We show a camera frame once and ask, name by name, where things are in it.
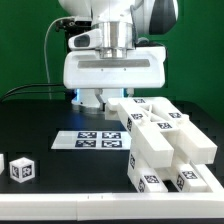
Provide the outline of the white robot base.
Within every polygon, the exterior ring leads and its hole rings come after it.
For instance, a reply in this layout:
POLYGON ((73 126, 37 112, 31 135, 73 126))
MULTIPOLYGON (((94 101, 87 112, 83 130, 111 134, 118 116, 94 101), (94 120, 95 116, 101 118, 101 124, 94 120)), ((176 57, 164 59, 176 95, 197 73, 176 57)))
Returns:
POLYGON ((105 104, 109 97, 108 91, 103 90, 102 98, 104 104, 101 105, 95 97, 95 89, 76 89, 75 97, 72 99, 72 108, 77 112, 86 114, 101 114, 105 111, 105 104))

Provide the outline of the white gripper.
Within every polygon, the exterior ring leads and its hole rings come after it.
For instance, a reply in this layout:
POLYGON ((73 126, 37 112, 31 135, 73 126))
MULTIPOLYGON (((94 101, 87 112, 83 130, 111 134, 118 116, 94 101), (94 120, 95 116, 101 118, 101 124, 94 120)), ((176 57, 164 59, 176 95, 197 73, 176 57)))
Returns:
POLYGON ((165 59, 163 46, 128 50, 123 59, 101 59, 95 50, 73 51, 65 59, 63 82, 68 89, 95 89, 103 105, 103 89, 162 87, 165 59))

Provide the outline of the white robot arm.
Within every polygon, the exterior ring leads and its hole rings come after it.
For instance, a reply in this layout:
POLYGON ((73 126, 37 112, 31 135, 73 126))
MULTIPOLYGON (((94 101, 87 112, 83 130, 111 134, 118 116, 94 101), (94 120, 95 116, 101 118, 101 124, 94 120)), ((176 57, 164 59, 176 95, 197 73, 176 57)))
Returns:
POLYGON ((72 103, 98 108, 110 97, 165 83, 166 48, 146 35, 170 31, 177 0, 58 0, 73 16, 63 82, 72 103))

